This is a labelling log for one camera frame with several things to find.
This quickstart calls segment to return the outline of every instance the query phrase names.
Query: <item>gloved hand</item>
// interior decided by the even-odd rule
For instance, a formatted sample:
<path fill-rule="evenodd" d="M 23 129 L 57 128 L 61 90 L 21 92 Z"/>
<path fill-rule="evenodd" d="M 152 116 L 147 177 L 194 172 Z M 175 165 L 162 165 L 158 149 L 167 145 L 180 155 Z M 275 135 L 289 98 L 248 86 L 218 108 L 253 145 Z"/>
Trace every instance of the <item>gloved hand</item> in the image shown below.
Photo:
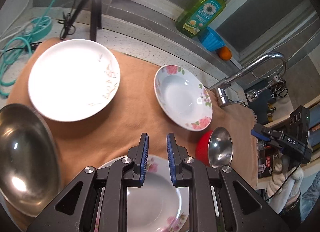
<path fill-rule="evenodd" d="M 283 173 L 272 173 L 272 178 L 267 185 L 268 197 L 271 197 L 283 184 L 286 177 L 288 177 L 296 167 L 292 168 L 284 175 Z M 299 167 L 292 176 L 286 181 L 281 190 L 269 201 L 270 207 L 279 214 L 284 207 L 289 206 L 299 197 L 300 186 L 303 179 L 303 170 Z"/>

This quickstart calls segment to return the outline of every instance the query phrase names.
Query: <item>orange cloth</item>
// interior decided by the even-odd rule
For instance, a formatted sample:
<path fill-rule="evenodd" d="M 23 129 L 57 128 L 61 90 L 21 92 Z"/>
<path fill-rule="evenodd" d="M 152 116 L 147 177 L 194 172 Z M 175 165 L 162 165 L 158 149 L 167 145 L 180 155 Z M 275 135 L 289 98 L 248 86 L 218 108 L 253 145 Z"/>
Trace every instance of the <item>orange cloth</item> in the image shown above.
<path fill-rule="evenodd" d="M 32 107 L 28 95 L 31 68 L 46 49 L 58 42 L 58 39 L 49 39 L 37 48 L 17 79 L 7 103 Z M 159 66 L 120 52 L 112 52 L 120 66 L 121 80 L 110 104 L 96 115 L 78 122 L 45 119 L 60 151 L 64 185 L 86 166 L 97 168 L 113 158 L 127 154 L 130 147 L 138 144 L 143 132 L 149 134 L 150 154 L 167 158 L 166 135 L 172 132 L 178 145 L 186 147 L 189 155 L 194 156 L 200 137 L 208 130 L 223 126 L 230 132 L 233 141 L 231 166 L 252 187 L 256 186 L 256 140 L 250 134 L 255 118 L 251 109 L 241 105 L 221 109 L 214 94 L 209 91 L 213 109 L 210 126 L 200 132 L 183 129 L 167 117 L 157 102 L 153 80 Z M 90 90 L 84 90 L 83 94 L 79 94 L 82 95 L 90 95 Z"/>

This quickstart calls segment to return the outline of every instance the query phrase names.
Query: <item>yellow-green liquid soap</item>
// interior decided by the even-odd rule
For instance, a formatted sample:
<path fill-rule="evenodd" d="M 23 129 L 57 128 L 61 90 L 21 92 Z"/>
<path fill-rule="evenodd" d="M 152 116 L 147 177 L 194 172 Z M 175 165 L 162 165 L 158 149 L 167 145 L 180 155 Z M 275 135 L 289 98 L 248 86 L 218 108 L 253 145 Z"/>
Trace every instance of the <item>yellow-green liquid soap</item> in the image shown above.
<path fill-rule="evenodd" d="M 226 7 L 225 0 L 198 0 L 176 21 L 176 28 L 190 38 L 205 29 Z"/>

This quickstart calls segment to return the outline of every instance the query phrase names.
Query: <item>orange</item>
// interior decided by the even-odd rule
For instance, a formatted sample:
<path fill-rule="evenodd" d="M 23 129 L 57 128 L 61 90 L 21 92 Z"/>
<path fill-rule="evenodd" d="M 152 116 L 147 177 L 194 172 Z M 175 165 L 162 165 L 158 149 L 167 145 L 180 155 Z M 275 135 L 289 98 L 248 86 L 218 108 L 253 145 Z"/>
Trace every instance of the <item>orange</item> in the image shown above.
<path fill-rule="evenodd" d="M 226 46 L 217 49 L 216 52 L 222 60 L 230 60 L 232 57 L 231 51 Z"/>

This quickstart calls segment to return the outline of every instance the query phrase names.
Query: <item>white plate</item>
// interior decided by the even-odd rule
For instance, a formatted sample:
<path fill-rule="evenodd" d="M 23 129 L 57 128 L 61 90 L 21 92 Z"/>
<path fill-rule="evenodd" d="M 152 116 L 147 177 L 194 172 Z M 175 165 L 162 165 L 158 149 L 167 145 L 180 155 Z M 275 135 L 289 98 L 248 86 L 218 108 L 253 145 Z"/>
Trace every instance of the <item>white plate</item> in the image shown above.
<path fill-rule="evenodd" d="M 110 166 L 113 159 L 100 168 Z M 102 200 L 97 217 L 100 217 Z M 189 190 L 172 185 L 168 160 L 148 155 L 147 174 L 141 188 L 128 188 L 128 232 L 178 232 L 189 215 Z M 98 231 L 99 220 L 95 231 Z"/>
<path fill-rule="evenodd" d="M 188 70 L 176 65 L 161 67 L 154 89 L 163 111 L 190 131 L 207 128 L 212 119 L 212 104 L 203 84 Z"/>
<path fill-rule="evenodd" d="M 73 122 L 102 110 L 119 83 L 119 64 L 110 50 L 94 41 L 73 39 L 40 55 L 31 70 L 28 91 L 42 115 Z"/>

